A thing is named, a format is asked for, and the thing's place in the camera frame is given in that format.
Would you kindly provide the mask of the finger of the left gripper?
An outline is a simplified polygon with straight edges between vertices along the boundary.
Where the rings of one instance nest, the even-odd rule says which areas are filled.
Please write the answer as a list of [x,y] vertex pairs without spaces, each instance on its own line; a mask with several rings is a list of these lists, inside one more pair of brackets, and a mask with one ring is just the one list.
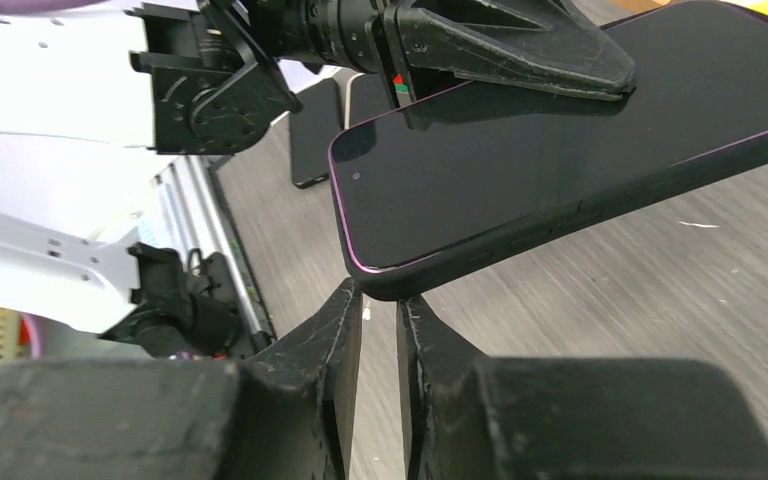
[[469,80],[615,101],[637,81],[632,57],[570,1],[392,1],[383,29],[414,100]]

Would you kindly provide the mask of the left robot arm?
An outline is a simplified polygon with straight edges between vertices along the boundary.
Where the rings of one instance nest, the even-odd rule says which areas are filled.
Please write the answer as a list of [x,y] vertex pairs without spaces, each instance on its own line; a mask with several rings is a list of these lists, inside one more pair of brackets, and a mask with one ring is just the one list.
[[569,1],[0,1],[0,307],[157,357],[275,340],[225,238],[212,159],[301,111],[280,62],[604,105],[631,57]]

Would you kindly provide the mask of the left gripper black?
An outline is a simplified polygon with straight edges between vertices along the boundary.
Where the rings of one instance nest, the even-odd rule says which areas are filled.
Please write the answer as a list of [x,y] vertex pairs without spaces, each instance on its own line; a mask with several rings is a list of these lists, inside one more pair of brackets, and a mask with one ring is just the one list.
[[415,99],[394,64],[384,27],[387,1],[246,1],[255,40],[274,58],[300,61],[310,70],[326,65],[377,74],[395,108]]

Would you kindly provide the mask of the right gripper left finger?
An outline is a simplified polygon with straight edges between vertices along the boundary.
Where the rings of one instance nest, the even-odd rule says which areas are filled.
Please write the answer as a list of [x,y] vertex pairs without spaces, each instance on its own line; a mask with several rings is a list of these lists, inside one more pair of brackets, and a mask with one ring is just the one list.
[[0,479],[344,479],[362,293],[246,360],[0,366]]

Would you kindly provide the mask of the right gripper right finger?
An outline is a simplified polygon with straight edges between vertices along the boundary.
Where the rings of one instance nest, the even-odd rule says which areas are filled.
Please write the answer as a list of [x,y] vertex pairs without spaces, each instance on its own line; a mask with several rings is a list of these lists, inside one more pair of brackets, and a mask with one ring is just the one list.
[[768,479],[768,440],[712,364],[493,357],[420,297],[397,317],[410,479]]

